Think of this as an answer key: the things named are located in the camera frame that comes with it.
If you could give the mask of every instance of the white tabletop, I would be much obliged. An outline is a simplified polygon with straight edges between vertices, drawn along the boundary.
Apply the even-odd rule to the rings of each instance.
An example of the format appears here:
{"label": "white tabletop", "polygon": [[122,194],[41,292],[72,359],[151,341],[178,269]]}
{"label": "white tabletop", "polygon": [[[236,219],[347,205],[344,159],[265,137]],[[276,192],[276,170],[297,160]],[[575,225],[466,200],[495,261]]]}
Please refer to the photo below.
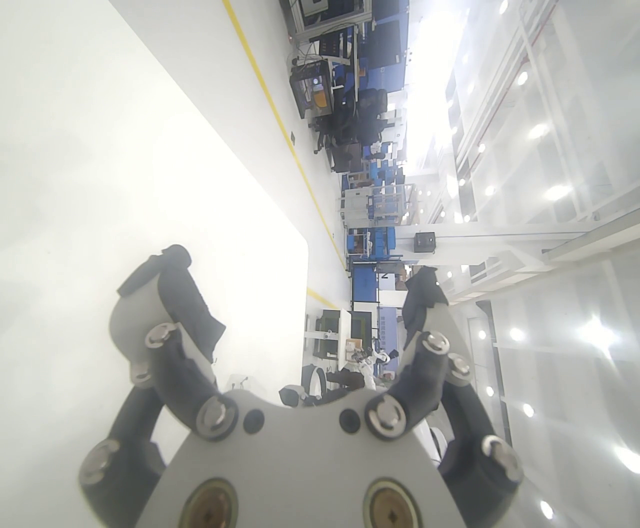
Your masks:
{"label": "white tabletop", "polygon": [[[55,511],[56,525],[95,527],[77,471],[131,389],[108,333],[116,289],[149,255],[184,245],[227,326],[220,386],[255,377],[278,402],[300,383],[307,244],[108,2],[3,3],[0,20],[11,20],[3,47],[19,50],[0,54],[0,411],[16,505],[0,524]],[[259,255],[286,266],[257,266]],[[186,430],[162,416],[154,439],[168,460]]]}
{"label": "white tabletop", "polygon": [[342,308],[338,321],[338,369],[347,364],[347,339],[351,339],[351,314]]}

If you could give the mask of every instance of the factory floor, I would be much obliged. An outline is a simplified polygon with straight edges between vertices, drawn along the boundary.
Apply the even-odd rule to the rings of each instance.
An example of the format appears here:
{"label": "factory floor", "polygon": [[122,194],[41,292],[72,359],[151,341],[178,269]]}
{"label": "factory floor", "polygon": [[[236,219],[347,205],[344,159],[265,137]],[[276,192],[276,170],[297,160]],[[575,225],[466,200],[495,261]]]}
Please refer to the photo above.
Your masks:
{"label": "factory floor", "polygon": [[[345,230],[337,213],[340,177],[331,171],[324,151],[314,154],[317,134],[298,114],[289,85],[296,49],[278,2],[232,0],[226,7],[220,29],[225,31],[227,53],[233,48],[235,57],[233,71],[226,71],[232,76],[227,82],[241,87],[228,91],[226,98],[236,109],[250,98],[252,110],[237,120],[237,114],[220,113],[210,122],[307,241],[305,328],[314,330],[323,309],[348,308],[351,299]],[[225,117],[234,119],[234,126]],[[259,141],[247,141],[256,131]],[[304,364],[330,364],[313,358],[311,349],[307,341]]]}

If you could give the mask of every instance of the white floor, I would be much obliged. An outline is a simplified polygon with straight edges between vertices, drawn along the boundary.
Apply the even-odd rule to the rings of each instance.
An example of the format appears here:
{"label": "white floor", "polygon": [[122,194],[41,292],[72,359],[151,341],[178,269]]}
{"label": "white floor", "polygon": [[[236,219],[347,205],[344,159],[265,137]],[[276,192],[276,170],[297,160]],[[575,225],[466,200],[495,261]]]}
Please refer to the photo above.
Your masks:
{"label": "white floor", "polygon": [[[223,1],[112,3],[307,241],[308,287],[328,301],[318,305],[310,300],[308,309],[346,308],[350,291],[344,271],[344,229],[336,204],[339,178],[330,172],[324,153],[314,155],[316,137],[296,109],[289,86],[294,47],[278,0],[232,0],[230,4],[287,135],[293,133],[296,138],[295,152],[311,191]],[[242,207],[241,192],[237,199]],[[265,257],[289,265],[286,253],[256,255]]]}
{"label": "white floor", "polygon": [[[299,379],[305,304],[316,314],[348,305],[342,263],[222,3],[203,3],[207,16],[166,4],[206,22],[202,34],[164,34],[168,45],[170,35],[212,38],[200,42],[201,62],[177,58],[198,83],[172,79],[106,0],[0,4],[1,525],[97,525],[76,474],[130,387],[108,317],[115,289],[151,253],[189,248],[227,324],[221,384],[254,375],[270,400]],[[274,4],[251,4],[255,18],[248,1],[234,6],[241,24],[269,22],[246,32],[342,248],[337,177],[296,114]],[[184,434],[163,417],[166,456]]]}

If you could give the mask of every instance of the blue panel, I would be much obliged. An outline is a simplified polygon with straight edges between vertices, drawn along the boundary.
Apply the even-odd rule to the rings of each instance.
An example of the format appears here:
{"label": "blue panel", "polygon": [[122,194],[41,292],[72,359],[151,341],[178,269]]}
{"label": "blue panel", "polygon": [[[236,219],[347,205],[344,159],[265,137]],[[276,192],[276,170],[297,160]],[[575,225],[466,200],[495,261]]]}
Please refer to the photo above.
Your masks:
{"label": "blue panel", "polygon": [[353,266],[353,301],[374,303],[378,300],[378,276],[373,266]]}
{"label": "blue panel", "polygon": [[396,248],[396,228],[389,227],[387,228],[387,249],[389,251],[394,250]]}
{"label": "blue panel", "polygon": [[378,308],[378,338],[385,352],[398,349],[397,317],[395,308]]}

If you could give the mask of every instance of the chair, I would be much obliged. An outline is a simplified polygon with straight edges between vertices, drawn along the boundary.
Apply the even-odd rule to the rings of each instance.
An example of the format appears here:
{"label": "chair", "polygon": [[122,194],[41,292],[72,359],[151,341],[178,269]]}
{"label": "chair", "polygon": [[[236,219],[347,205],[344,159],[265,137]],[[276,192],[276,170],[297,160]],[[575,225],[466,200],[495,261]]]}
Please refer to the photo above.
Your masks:
{"label": "chair", "polygon": [[344,96],[343,93],[342,88],[336,90],[333,95],[337,103],[333,113],[316,118],[311,125],[319,133],[315,154],[323,147],[341,147],[355,142],[371,145],[381,139],[387,122],[378,116],[387,111],[387,91],[360,90],[357,103],[353,89]]}

